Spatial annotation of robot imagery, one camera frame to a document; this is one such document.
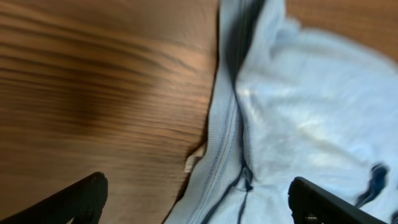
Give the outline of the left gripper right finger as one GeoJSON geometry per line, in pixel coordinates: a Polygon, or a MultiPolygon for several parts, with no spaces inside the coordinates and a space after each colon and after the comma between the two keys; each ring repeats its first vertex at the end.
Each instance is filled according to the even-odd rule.
{"type": "Polygon", "coordinates": [[[303,177],[289,187],[295,224],[386,224],[303,177]]]}

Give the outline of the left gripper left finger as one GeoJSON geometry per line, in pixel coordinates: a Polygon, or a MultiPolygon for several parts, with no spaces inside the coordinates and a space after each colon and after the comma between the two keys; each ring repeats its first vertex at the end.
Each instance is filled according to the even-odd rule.
{"type": "Polygon", "coordinates": [[[37,204],[1,220],[1,224],[98,224],[107,198],[108,180],[102,172],[94,172],[37,204]]]}

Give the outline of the light blue printed t-shirt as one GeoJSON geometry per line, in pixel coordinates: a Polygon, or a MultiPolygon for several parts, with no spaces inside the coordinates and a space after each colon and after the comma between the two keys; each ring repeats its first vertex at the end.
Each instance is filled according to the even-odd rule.
{"type": "Polygon", "coordinates": [[[303,29],[283,1],[221,1],[205,155],[167,223],[292,223],[300,176],[397,221],[397,64],[303,29]]]}

